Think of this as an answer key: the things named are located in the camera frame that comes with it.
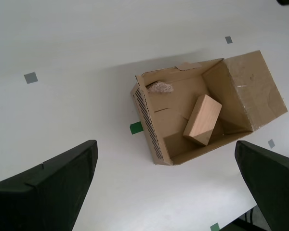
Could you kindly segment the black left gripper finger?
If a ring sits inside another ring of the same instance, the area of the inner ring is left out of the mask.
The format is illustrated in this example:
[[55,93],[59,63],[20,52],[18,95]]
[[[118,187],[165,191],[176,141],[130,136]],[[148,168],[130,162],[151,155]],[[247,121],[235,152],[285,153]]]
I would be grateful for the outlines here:
[[235,159],[270,229],[289,231],[289,158],[237,141]]
[[0,231],[71,231],[98,160],[88,140],[0,181]]

